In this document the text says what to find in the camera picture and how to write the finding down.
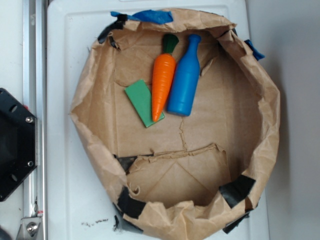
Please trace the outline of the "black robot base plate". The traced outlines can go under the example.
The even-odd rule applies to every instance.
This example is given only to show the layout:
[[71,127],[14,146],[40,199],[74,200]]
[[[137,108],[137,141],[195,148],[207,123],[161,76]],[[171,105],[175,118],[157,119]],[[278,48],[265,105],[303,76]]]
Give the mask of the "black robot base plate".
[[6,89],[0,89],[0,201],[37,167],[37,118]]

